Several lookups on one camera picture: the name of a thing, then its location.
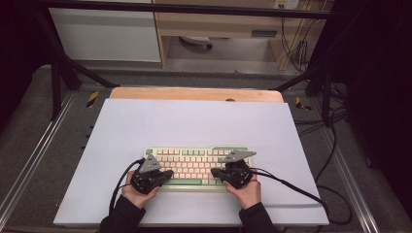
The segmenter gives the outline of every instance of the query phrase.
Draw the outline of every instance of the wrist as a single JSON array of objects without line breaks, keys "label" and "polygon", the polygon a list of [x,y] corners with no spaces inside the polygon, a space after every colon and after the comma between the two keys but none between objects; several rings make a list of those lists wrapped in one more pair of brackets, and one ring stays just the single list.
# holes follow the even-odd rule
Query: wrist
[{"label": "wrist", "polygon": [[257,203],[255,203],[254,205],[249,206],[247,209],[243,209],[243,210],[246,211],[246,212],[249,212],[249,211],[258,209],[258,208],[259,208],[260,206],[262,206],[262,205],[263,205],[263,204],[262,204],[261,202],[257,202]]},{"label": "wrist", "polygon": [[135,207],[139,208],[142,210],[145,207],[145,201],[141,200],[140,198],[136,198],[134,195],[127,195],[122,194],[124,198],[126,198],[131,204],[133,204]]},{"label": "wrist", "polygon": [[249,209],[259,203],[260,201],[248,201],[248,202],[241,202],[241,206],[243,210]]}]

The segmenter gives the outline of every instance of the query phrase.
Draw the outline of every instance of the person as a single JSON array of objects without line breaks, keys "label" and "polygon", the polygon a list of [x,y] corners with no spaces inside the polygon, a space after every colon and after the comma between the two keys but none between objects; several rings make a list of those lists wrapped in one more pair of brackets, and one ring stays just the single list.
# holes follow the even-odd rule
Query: person
[{"label": "person", "polygon": [[[130,183],[132,175],[132,171],[127,173],[126,183]],[[226,190],[237,198],[242,207],[239,216],[247,233],[279,232],[261,203],[261,187],[257,175],[253,174],[249,183],[240,189],[234,188],[228,182],[223,183]],[[159,187],[156,187],[145,195],[136,191],[131,185],[124,186],[114,210],[103,218],[98,232],[138,232],[137,226],[146,212],[145,204],[156,196],[158,190]]]}]

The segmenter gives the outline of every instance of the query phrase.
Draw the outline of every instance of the sleeve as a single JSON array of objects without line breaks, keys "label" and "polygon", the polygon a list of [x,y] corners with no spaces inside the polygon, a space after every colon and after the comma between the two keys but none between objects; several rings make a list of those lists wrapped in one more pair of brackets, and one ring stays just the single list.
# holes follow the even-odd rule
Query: sleeve
[{"label": "sleeve", "polygon": [[261,202],[239,212],[240,220],[247,233],[279,233]]},{"label": "sleeve", "polygon": [[113,212],[101,221],[98,233],[135,233],[145,212],[120,196]]}]

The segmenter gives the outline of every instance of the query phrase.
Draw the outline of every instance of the hand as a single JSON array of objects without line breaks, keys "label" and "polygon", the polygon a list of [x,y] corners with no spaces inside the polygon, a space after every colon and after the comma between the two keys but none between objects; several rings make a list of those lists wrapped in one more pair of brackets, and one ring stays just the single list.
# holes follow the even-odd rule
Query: hand
[{"label": "hand", "polygon": [[237,198],[243,210],[261,202],[260,182],[257,175],[253,174],[249,183],[239,189],[234,188],[229,182],[224,181],[223,183],[226,190]]},{"label": "hand", "polygon": [[[126,183],[130,183],[133,173],[134,171],[127,173]],[[157,186],[146,195],[136,191],[136,189],[134,189],[132,185],[126,185],[121,189],[121,195],[131,203],[133,203],[133,205],[135,205],[137,208],[142,210],[143,207],[145,207],[146,202],[155,197],[158,189],[159,187]]]}]

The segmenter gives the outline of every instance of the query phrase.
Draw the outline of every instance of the mechanical keyboard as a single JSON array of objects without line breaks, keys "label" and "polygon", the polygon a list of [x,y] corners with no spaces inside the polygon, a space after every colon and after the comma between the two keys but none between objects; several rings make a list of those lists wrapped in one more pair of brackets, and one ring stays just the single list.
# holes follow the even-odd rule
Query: mechanical keyboard
[{"label": "mechanical keyboard", "polygon": [[[224,168],[222,159],[232,150],[248,150],[246,147],[204,148],[147,148],[144,157],[152,154],[159,162],[160,171],[172,170],[173,177],[163,184],[161,191],[225,191],[224,184],[210,172],[212,168]],[[244,159],[252,166],[251,158]]]}]

